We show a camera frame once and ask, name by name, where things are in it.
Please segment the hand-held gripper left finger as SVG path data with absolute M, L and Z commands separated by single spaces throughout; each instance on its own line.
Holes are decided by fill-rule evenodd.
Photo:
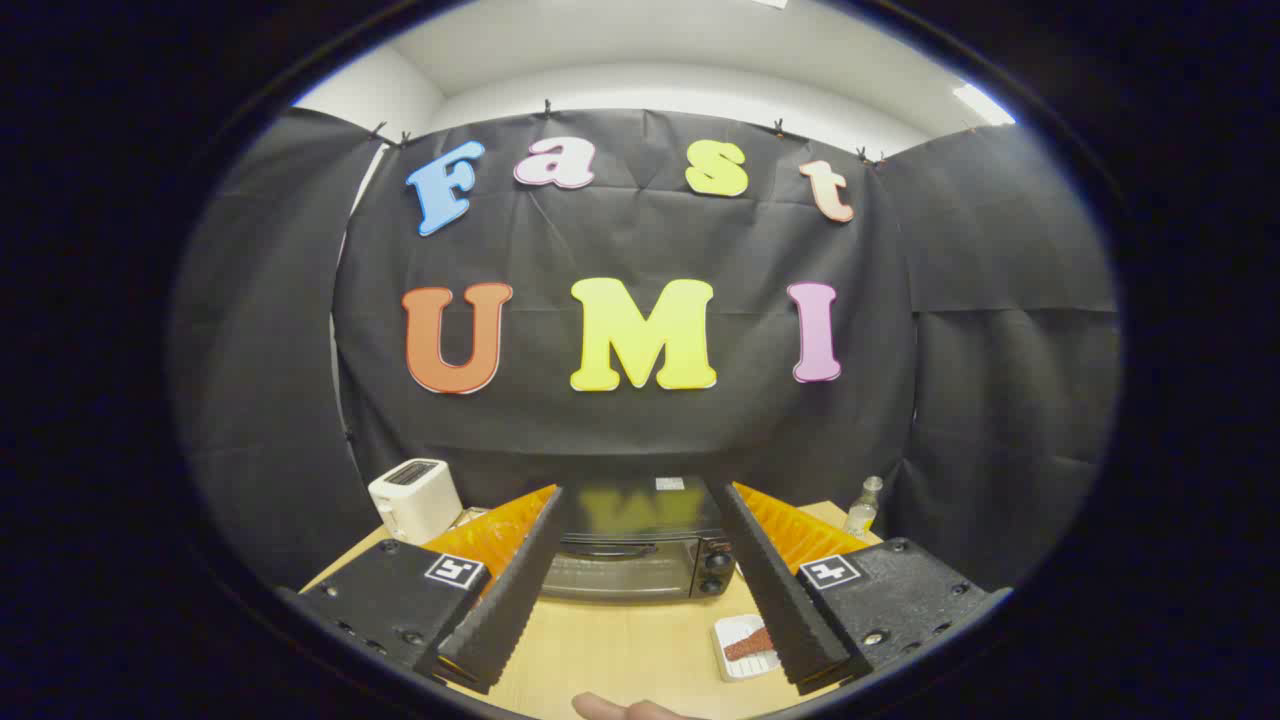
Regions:
M 279 596 L 374 659 L 485 694 L 529 624 L 567 507 L 564 488 L 545 486 L 426 544 L 381 539 Z

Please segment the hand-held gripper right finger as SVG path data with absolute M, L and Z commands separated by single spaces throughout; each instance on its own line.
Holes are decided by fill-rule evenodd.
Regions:
M 730 544 L 783 674 L 800 694 L 896 673 L 964 635 L 1010 594 L 964 577 L 923 544 L 874 544 L 828 529 L 791 539 L 800 511 L 727 480 L 710 484 Z

